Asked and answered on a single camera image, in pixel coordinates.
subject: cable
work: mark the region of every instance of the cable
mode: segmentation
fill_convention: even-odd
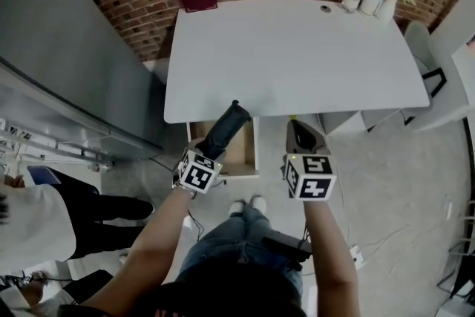
[[[165,168],[167,171],[170,171],[171,173],[173,173],[173,169],[169,168],[168,166],[166,165],[163,165],[160,161],[156,161],[153,157],[149,159],[150,161],[153,161],[154,163],[158,164],[159,166]]]
[[[218,187],[219,185],[221,185],[222,183],[224,183],[224,185],[227,185],[228,182],[226,180],[221,180],[219,183],[217,183],[216,185],[213,185],[212,188],[216,188]]]
[[[49,280],[49,281],[74,281],[72,278],[42,278],[42,280]]]
[[[196,242],[199,242],[201,239],[201,235],[205,232],[205,228],[200,222],[198,222],[198,220],[195,217],[193,217],[193,215],[191,215],[191,212],[189,210],[188,210],[188,215],[190,216],[191,220],[194,222],[194,224],[198,228],[198,237],[197,237]]]
[[[412,227],[412,225],[405,225],[403,227],[401,227],[400,229],[397,229],[397,230],[394,230],[393,232],[391,232],[389,235],[386,235],[384,238],[380,239],[379,241],[377,242],[374,242],[374,243],[370,243],[370,244],[365,244],[363,246],[360,246],[360,249],[364,249],[364,248],[367,248],[367,247],[372,247],[372,246],[375,246],[375,245],[378,245],[378,247],[376,247],[376,249],[371,253],[371,255],[369,255],[367,258],[366,258],[366,262],[368,262],[374,255],[376,255],[376,253],[379,251],[379,249],[381,249],[381,247],[383,247],[383,245],[395,234],[397,234],[398,232],[401,232],[403,230],[406,230],[408,227]]]
[[[300,240],[300,242],[298,242],[298,245],[297,245],[297,248],[300,249],[302,247],[302,244],[304,244],[304,242],[308,242],[309,241],[309,236],[310,236],[310,233],[309,233],[309,230],[308,228],[305,226],[305,229],[304,229],[304,236],[302,237],[302,239]]]
[[[18,149],[16,150],[15,152],[15,160],[18,159],[18,154],[20,152],[20,148],[22,147],[22,144],[21,143],[18,143]]]
[[[327,148],[328,150],[330,151],[330,153],[332,153],[332,149],[331,149],[331,146],[330,146],[330,141],[328,140],[328,136],[327,134],[325,133],[325,130],[324,130],[324,125],[321,123],[320,121],[320,115],[319,114],[315,114],[317,116],[317,122],[318,122],[318,125],[320,126],[320,129],[321,129],[321,134],[323,135],[324,139],[325,139],[325,143],[327,144]],[[335,171],[336,171],[336,180],[338,181],[338,186],[340,186],[340,193],[341,193],[341,205],[343,207],[343,213],[344,213],[344,219],[346,220],[347,222],[347,227],[348,227],[348,231],[347,231],[347,245],[350,246],[350,222],[348,221],[348,216],[347,216],[347,207],[345,205],[345,202],[344,202],[344,191],[343,191],[343,186],[341,186],[341,181],[340,181],[340,173],[339,173],[339,170],[338,170],[338,166],[336,164],[336,160],[335,160]]]

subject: refrigerator door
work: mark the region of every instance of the refrigerator door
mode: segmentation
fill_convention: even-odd
[[[34,85],[132,139],[163,145],[164,85],[92,0],[0,0],[0,56]]]
[[[143,159],[162,150],[117,132],[51,96],[9,69],[0,57],[0,117],[57,142],[90,148],[114,159]]]

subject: table top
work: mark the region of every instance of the table top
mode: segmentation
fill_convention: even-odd
[[[165,121],[216,120],[234,99],[253,117],[429,105],[395,22],[313,0],[180,10]]]

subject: jeans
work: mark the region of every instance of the jeans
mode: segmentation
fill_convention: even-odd
[[[233,213],[228,220],[206,234],[189,251],[180,273],[210,258],[238,264],[257,264],[279,271],[302,296],[302,274],[285,256],[269,251],[261,241],[272,227],[257,209],[244,206],[242,213]]]

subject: open drawer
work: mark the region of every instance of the open drawer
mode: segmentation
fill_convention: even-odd
[[[188,141],[205,137],[212,128],[212,122],[186,123]],[[259,119],[252,118],[234,136],[226,148],[226,157],[220,178],[256,178],[259,177],[258,167],[258,129]]]

